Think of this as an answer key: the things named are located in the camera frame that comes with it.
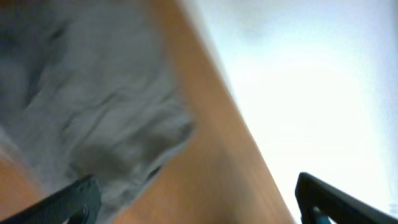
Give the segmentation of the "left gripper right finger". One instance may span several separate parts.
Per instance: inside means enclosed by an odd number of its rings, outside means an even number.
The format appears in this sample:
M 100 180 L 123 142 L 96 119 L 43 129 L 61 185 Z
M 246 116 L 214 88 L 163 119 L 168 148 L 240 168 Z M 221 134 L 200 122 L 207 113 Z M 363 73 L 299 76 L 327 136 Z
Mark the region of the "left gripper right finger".
M 299 173 L 295 197 L 301 222 L 397 224 L 397 219 L 383 213 L 332 185 L 306 173 Z

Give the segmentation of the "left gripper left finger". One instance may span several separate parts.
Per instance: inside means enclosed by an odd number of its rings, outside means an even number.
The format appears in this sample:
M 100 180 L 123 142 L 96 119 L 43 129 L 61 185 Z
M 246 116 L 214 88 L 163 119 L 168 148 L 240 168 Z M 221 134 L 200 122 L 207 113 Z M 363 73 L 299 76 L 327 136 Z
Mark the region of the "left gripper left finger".
M 88 175 L 1 224 L 95 224 L 100 208 L 98 179 Z

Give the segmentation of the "grey shorts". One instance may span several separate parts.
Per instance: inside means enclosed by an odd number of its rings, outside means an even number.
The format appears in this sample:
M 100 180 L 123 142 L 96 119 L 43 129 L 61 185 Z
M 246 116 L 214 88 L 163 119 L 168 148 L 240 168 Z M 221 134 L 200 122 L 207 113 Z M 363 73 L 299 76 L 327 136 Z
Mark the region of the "grey shorts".
M 98 223 L 132 205 L 193 134 L 142 1 L 1 9 L 1 137 L 49 192 L 94 174 Z

